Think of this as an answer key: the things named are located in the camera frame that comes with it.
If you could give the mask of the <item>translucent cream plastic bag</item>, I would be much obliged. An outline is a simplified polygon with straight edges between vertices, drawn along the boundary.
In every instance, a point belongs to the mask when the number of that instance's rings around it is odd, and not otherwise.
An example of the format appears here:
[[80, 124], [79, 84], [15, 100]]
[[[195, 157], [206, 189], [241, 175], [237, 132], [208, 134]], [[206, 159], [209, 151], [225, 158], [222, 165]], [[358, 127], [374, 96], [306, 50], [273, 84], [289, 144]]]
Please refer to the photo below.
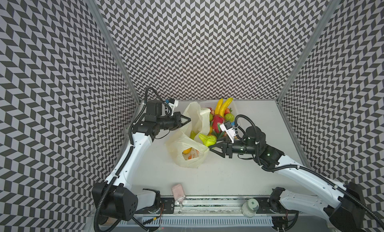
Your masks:
[[209, 148], [199, 138], [210, 132], [210, 110], [198, 102], [191, 102], [183, 115], [191, 121], [165, 143], [173, 162], [184, 168], [198, 168], [206, 160]]

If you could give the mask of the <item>yellow fake mango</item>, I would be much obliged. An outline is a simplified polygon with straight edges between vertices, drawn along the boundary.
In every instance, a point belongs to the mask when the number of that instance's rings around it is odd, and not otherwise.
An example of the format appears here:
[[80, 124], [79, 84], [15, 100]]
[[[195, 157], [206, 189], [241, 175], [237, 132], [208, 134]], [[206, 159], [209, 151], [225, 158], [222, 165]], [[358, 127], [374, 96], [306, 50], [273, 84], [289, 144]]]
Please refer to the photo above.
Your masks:
[[190, 147], [190, 148], [184, 150], [183, 154], [189, 154], [191, 151], [192, 151], [192, 148]]

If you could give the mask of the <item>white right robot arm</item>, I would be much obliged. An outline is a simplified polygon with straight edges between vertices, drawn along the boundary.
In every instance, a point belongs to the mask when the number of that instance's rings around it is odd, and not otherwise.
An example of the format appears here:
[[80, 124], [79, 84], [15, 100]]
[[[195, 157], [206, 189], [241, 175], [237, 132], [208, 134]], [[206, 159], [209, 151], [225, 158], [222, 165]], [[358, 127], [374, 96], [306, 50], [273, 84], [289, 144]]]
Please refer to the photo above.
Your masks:
[[270, 211], [304, 212], [326, 220], [341, 232], [361, 232], [366, 210], [362, 189], [354, 184], [328, 179], [294, 161], [279, 149], [266, 143], [266, 135], [258, 127], [248, 127], [242, 139], [229, 136], [227, 140], [209, 144], [211, 152], [225, 158], [234, 154], [249, 154], [266, 172], [277, 173], [313, 195], [302, 195], [276, 187], [268, 199]]

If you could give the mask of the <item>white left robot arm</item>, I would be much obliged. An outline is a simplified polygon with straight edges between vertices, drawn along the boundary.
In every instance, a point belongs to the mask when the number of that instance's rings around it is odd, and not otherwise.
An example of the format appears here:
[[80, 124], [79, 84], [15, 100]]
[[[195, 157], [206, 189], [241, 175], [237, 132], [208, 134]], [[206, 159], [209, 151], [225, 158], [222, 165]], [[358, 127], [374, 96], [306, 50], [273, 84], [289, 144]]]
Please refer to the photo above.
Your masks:
[[157, 212], [161, 208], [159, 191], [144, 189], [134, 194], [131, 189], [141, 160], [161, 130], [177, 130], [191, 121], [175, 112], [170, 116], [143, 114], [129, 130], [129, 143], [117, 165], [102, 183], [96, 183], [92, 196], [96, 205], [94, 223], [114, 218], [129, 221], [143, 209]]

